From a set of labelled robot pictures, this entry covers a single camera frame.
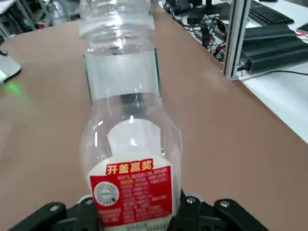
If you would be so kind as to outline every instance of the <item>black cable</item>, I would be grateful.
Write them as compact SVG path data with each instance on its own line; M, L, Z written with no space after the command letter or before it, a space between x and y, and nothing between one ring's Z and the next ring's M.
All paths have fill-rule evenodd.
M268 74L271 74L271 73L277 73L277 72L286 72L286 73L292 73L292 74L297 74L297 75L302 75L302 76L308 76L308 73L303 73L303 72L297 72L297 71L269 71L263 75L268 75Z

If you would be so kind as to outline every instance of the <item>red label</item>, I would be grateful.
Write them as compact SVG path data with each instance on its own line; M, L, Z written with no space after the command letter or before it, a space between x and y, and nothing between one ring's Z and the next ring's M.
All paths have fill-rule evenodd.
M172 213L171 167L153 159L107 165L90 176L94 201L106 227L162 218Z

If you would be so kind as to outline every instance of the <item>green light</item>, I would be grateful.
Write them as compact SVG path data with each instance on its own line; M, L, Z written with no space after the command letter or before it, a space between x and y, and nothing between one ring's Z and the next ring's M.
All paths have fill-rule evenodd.
M8 83L7 84L7 90L13 92L17 96L23 95L21 88L15 83Z

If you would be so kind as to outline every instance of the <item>plastic bottle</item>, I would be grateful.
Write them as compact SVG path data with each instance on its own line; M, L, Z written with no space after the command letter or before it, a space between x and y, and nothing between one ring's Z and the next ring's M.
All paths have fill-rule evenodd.
M149 1L82 2L92 115L82 169L106 231L165 231L180 200L180 130L162 107Z

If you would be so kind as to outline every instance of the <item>black keyboard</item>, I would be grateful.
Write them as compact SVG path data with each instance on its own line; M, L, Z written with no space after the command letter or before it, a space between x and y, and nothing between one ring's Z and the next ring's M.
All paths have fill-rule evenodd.
M262 5L257 1L252 1L249 17L262 26L273 24L291 24L294 22L293 19L279 13L276 10L273 10L270 7Z

